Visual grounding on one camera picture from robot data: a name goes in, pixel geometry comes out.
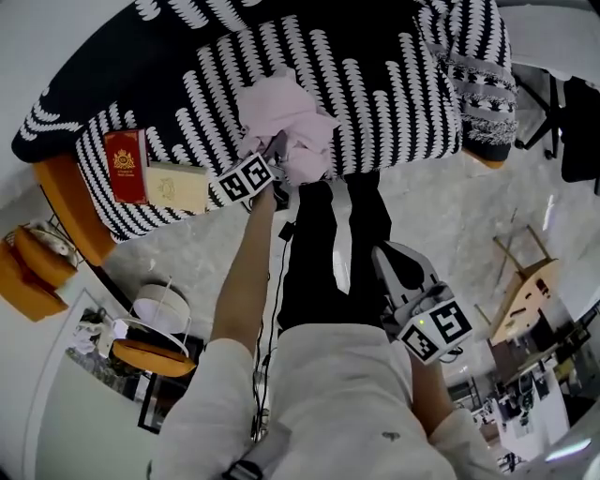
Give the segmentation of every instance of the beige notebook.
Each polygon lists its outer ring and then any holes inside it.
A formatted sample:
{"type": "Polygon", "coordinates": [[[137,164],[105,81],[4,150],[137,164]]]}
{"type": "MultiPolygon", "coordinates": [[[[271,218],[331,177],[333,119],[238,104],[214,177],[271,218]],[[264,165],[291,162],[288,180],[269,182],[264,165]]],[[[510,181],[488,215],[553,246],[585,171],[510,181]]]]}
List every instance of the beige notebook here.
{"type": "Polygon", "coordinates": [[[146,190],[153,205],[197,214],[206,211],[208,177],[202,167],[151,161],[146,170],[146,190]]]}

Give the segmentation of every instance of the gold emblem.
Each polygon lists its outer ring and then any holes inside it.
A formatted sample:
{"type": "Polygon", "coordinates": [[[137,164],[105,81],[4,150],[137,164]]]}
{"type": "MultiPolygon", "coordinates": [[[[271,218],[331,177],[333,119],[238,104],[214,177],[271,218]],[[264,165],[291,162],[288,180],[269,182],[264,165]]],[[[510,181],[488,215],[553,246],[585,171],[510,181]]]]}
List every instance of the gold emblem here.
{"type": "Polygon", "coordinates": [[[118,170],[131,170],[135,168],[133,157],[127,150],[119,150],[114,154],[114,168],[118,170]]]}
{"type": "Polygon", "coordinates": [[[171,202],[175,198],[175,183],[172,178],[161,178],[158,191],[162,193],[162,196],[171,202]]]}

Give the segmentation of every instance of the patterned blanket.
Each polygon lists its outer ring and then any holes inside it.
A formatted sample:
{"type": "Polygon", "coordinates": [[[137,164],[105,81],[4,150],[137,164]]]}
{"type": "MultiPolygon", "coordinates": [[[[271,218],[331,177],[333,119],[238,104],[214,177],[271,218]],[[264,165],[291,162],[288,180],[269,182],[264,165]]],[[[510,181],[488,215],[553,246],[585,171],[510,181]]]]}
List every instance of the patterned blanket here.
{"type": "MultiPolygon", "coordinates": [[[[146,128],[150,157],[214,180],[243,136],[236,92],[294,68],[341,123],[331,176],[448,157],[504,161],[516,87],[494,0],[137,0],[52,79],[12,148],[35,162],[71,151],[117,242],[192,215],[115,203],[102,135],[146,128]]],[[[210,209],[228,204],[218,183],[210,209]]]]}

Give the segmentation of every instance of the sleeve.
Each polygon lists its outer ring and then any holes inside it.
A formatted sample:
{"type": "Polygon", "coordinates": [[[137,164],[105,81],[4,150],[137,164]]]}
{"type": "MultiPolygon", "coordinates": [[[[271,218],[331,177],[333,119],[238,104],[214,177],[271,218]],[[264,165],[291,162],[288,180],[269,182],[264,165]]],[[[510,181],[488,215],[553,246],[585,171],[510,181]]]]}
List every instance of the sleeve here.
{"type": "Polygon", "coordinates": [[[517,132],[517,88],[498,6],[495,0],[427,3],[431,7],[421,9],[419,23],[456,91],[463,148],[498,168],[517,132]]]}
{"type": "Polygon", "coordinates": [[[503,478],[471,413],[465,409],[452,412],[431,434],[429,443],[450,462],[459,480],[503,478]]]}
{"type": "Polygon", "coordinates": [[[248,349],[226,338],[210,342],[162,426],[152,480],[220,478],[250,447],[253,414],[248,349]]]}

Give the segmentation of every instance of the marble floor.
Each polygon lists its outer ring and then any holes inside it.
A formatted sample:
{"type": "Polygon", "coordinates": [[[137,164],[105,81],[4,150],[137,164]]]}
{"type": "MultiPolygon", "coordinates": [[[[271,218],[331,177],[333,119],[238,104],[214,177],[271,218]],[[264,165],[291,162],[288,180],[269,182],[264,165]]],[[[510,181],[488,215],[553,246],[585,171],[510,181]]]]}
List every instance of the marble floor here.
{"type": "MultiPolygon", "coordinates": [[[[539,70],[519,73],[538,92],[545,91],[548,77],[539,70]]],[[[519,137],[529,138],[543,120],[540,109],[526,94],[519,96],[519,137]]],[[[476,313],[478,304],[493,316],[513,274],[492,243],[499,235],[525,264],[541,258],[525,232],[531,224],[544,239],[550,254],[566,271],[590,245],[600,243],[600,198],[593,185],[566,184],[561,161],[544,159],[548,139],[531,151],[512,149],[499,170],[490,170],[465,154],[441,160],[424,160],[388,169],[380,191],[393,220],[392,240],[419,249],[446,280],[475,326],[460,361],[444,366],[449,382],[478,375],[493,368],[484,341],[488,326],[476,313]]],[[[334,264],[342,290],[348,287],[351,213],[348,193],[341,181],[333,185],[337,238],[334,264]]],[[[284,242],[277,235],[297,211],[277,214],[273,227],[271,280],[264,314],[262,343],[268,341],[271,314],[282,268],[284,242]]],[[[240,243],[248,214],[239,205],[155,230],[142,239],[119,245],[104,268],[130,297],[147,282],[166,282],[191,305],[192,332],[209,335],[218,292],[240,243]]]]}

